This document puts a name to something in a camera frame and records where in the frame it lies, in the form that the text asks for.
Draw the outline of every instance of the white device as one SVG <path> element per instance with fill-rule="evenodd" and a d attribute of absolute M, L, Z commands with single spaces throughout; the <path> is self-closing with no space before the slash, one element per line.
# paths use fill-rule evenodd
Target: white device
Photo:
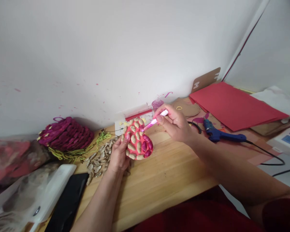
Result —
<path fill-rule="evenodd" d="M 75 169 L 76 165 L 74 164 L 62 164 L 57 169 L 46 186 L 45 192 L 39 201 L 39 206 L 32 213 L 33 216 L 30 221 L 34 222 L 34 225 L 30 232 L 34 232 L 41 222 L 48 219 Z"/>
<path fill-rule="evenodd" d="M 274 150 L 290 156 L 290 128 L 267 142 Z"/>

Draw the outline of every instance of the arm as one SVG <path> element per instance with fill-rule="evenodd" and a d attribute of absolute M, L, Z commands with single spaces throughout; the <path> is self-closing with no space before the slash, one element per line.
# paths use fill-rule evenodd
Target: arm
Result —
<path fill-rule="evenodd" d="M 168 109 L 169 119 L 159 116 Z M 169 105 L 162 105 L 154 117 L 171 138 L 190 146 L 212 175 L 245 207 L 250 218 L 262 225 L 262 209 L 267 202 L 290 198 L 290 187 L 263 172 L 246 160 L 218 148 L 198 134 L 184 116 Z"/>
<path fill-rule="evenodd" d="M 113 145 L 110 165 L 88 206 L 71 229 L 72 232 L 111 231 L 121 180 L 130 161 L 125 155 L 129 142 L 128 134 L 123 142 L 118 139 Z"/>

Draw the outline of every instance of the red clothing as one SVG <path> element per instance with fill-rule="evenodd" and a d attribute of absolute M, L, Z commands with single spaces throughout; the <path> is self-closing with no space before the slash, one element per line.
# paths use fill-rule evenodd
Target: red clothing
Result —
<path fill-rule="evenodd" d="M 290 199 L 268 203 L 263 209 L 266 232 L 290 231 Z M 128 231 L 253 231 L 258 224 L 238 212 L 217 186 L 141 222 Z"/>

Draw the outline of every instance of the plastic bag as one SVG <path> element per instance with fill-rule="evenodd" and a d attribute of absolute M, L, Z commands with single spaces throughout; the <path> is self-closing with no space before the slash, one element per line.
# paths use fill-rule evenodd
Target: plastic bag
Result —
<path fill-rule="evenodd" d="M 23 230 L 58 167 L 56 162 L 46 164 L 0 194 L 0 232 Z"/>
<path fill-rule="evenodd" d="M 0 187 L 7 187 L 50 160 L 37 141 L 0 140 Z"/>

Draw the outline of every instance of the hand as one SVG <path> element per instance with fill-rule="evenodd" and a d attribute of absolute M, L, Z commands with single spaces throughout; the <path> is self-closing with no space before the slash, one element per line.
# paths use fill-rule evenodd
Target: hand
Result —
<path fill-rule="evenodd" d="M 168 119 L 159 115 L 165 109 L 169 111 Z M 156 110 L 153 118 L 157 119 L 173 140 L 187 143 L 192 138 L 193 132 L 185 116 L 172 106 L 163 104 Z"/>
<path fill-rule="evenodd" d="M 112 154 L 110 165 L 108 170 L 112 170 L 114 172 L 124 172 L 130 162 L 130 158 L 126 156 L 126 148 L 130 142 L 130 134 L 127 134 L 126 138 L 121 142 L 121 138 L 119 138 L 112 147 Z"/>

